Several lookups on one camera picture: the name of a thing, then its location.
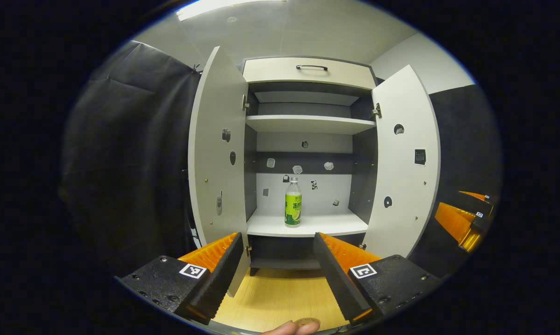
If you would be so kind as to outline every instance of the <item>black curtain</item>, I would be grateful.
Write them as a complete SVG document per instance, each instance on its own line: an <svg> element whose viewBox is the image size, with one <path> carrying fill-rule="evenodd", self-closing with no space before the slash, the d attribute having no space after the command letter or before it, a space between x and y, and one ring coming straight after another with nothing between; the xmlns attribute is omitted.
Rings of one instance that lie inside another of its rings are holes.
<svg viewBox="0 0 560 335"><path fill-rule="evenodd" d="M186 169L199 79L131 41L91 74L69 116L60 194L88 251L113 275L195 250Z"/></svg>

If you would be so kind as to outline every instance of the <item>wooden floor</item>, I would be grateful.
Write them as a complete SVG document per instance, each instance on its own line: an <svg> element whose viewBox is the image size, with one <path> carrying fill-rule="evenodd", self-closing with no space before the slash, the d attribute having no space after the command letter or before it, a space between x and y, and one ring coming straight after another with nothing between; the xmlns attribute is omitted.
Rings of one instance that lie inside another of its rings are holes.
<svg viewBox="0 0 560 335"><path fill-rule="evenodd" d="M247 272L234 297L225 295L212 320L267 331L307 317L320 321L319 330L348 324L321 270L260 269L255 276Z"/></svg>

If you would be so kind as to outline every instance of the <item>cabinet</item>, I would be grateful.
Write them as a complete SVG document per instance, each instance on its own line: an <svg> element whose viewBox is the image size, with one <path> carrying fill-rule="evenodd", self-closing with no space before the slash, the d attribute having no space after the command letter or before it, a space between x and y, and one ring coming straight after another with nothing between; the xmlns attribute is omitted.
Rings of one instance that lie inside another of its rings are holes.
<svg viewBox="0 0 560 335"><path fill-rule="evenodd" d="M376 85L369 66L340 60L252 59L240 72L220 47L208 58L189 126L189 189L203 245L241 231L252 246L229 295L252 262L314 268L318 231L380 257L409 255L439 166L435 114L411 66ZM303 191L298 228L284 226L285 174Z"/></svg>

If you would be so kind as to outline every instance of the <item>ceiling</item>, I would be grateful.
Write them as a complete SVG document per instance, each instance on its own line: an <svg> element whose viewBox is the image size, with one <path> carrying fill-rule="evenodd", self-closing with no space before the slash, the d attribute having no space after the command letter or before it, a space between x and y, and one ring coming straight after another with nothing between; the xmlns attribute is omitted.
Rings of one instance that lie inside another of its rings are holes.
<svg viewBox="0 0 560 335"><path fill-rule="evenodd" d="M133 38L203 70L218 45L243 58L309 55L369 64L416 30L357 0L252 2L215 9L183 22L176 13Z"/></svg>

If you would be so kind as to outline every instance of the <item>plastic bottle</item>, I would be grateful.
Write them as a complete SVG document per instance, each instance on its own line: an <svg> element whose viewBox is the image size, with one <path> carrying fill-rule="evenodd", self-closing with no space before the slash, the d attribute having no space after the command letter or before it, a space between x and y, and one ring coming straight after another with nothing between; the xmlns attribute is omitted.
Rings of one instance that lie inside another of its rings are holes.
<svg viewBox="0 0 560 335"><path fill-rule="evenodd" d="M286 190L286 201L284 203L284 224L286 227L296 228L301 225L301 199L303 193L299 187L297 177L290 178L290 185Z"/></svg>

